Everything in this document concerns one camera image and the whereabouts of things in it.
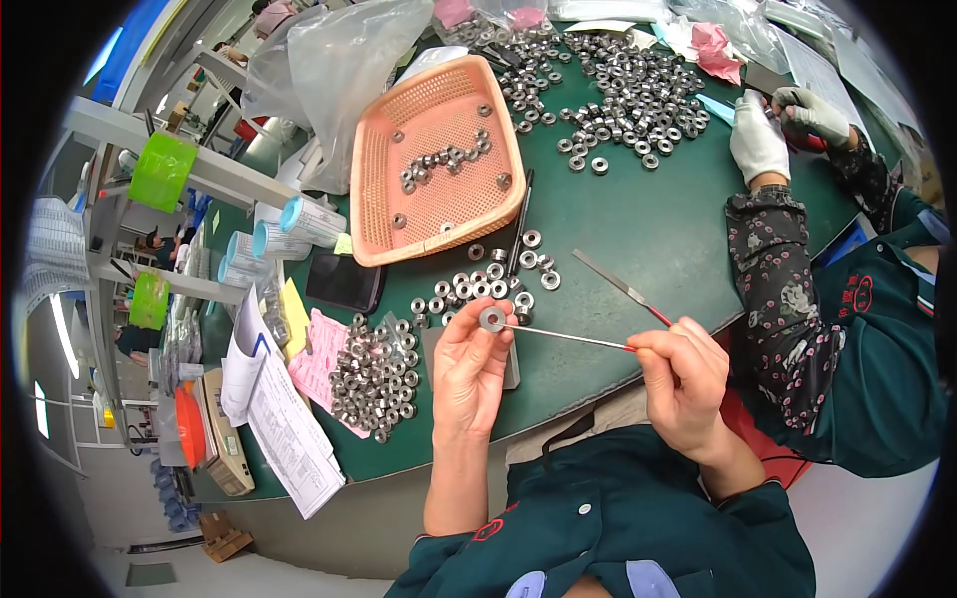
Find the floral sleeve cover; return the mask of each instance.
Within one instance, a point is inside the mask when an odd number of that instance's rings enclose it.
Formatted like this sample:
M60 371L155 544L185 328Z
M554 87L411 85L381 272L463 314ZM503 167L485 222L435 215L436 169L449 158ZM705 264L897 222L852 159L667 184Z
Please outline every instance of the floral sleeve cover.
M831 387L844 331L822 321L815 301L804 204L766 185L724 207L728 250L747 314L744 365L785 425L810 430Z
M851 150L828 150L828 157L837 171L837 184L855 198L877 234L890 233L898 186L891 181L883 158L871 150L860 129L851 126L857 132L857 146Z

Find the pink paper form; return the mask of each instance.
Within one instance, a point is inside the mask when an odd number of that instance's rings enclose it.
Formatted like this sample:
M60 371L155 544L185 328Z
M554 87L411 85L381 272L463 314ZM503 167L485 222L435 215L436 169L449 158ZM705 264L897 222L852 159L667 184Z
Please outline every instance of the pink paper form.
M293 386L299 392L322 407L326 413L332 413L332 385L329 383L329 372L336 367L336 358L339 351L345 348L345 339L348 331L343 324L323 315L323 312L313 308L309 318L309 342L312 343L312 355L305 349L300 351L291 360L286 368ZM352 433L360 438L368 438L369 432L349 426Z

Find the left hand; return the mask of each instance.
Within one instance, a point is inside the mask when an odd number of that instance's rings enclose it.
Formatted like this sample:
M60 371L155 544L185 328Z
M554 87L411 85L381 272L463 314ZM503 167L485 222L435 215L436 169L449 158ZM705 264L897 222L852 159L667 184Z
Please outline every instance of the left hand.
M753 89L735 101L731 155L745 176L745 185L759 174L775 172L790 182L788 146L781 123L765 116L765 99Z
M493 304L504 310L508 323L518 325L511 301L483 297L462 308L435 345L435 444L464 437L488 442L492 434L508 350L515 338L508 328L492 334L479 326L482 310Z

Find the metal parts pile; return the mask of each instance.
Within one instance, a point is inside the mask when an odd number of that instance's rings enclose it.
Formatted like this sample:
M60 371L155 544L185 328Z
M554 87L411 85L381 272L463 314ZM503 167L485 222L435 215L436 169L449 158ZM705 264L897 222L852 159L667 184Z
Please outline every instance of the metal parts pile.
M478 107L478 113L487 117L492 114L492 106L482 104ZM396 131L392 134L392 139L396 143L401 143L405 139L402 131ZM492 139L488 131L479 129L476 131L476 144L468 149L446 145L434 154L419 156L409 162L409 167L399 173L399 180L402 181L402 192L411 195L415 192L418 185L425 185L432 178L432 170L438 166L445 166L445 169L452 175L457 175L462 171L462 167L469 162L477 162L481 156L492 151Z
M557 75L561 81L548 60L554 57L571 62L571 53L560 53L554 47L563 41L581 60L582 74L595 78L604 96L601 103L558 111L560 120L578 129L557 144L560 153L571 154L568 167L573 172L583 171L589 153L607 142L633 148L642 164L654 170L658 157L652 152L670 156L681 140L696 139L707 128L710 115L698 100L687 98L703 89L704 81L684 67L683 56L638 50L627 36L612 33L563 33L509 46L523 60L523 67L500 77L499 84L514 111L528 109L524 120L516 124L519 133L530 132L536 122L554 124L554 115L544 113L545 105L537 96L548 89L549 82L536 74ZM545 114L550 115L547 121ZM606 174L608 168L605 158L592 158L591 170L596 175Z
M412 399L419 375L412 368L419 362L417 345L409 321L397 321L394 330L385 323L370 330L366 316L356 314L345 348L329 372L333 417L373 432L378 443L388 442L393 426L415 417Z

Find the right hand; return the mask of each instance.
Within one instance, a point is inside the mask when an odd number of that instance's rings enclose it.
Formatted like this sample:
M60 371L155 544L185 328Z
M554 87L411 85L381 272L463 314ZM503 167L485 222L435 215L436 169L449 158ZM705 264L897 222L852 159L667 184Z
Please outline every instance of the right hand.
M832 147L847 145L851 125L828 102L800 87L781 87L771 96L771 108L782 126L794 123L807 127Z
M699 463L719 451L724 421L727 353L696 321L681 318L668 331L648 330L628 339L644 370L648 419L661 438Z

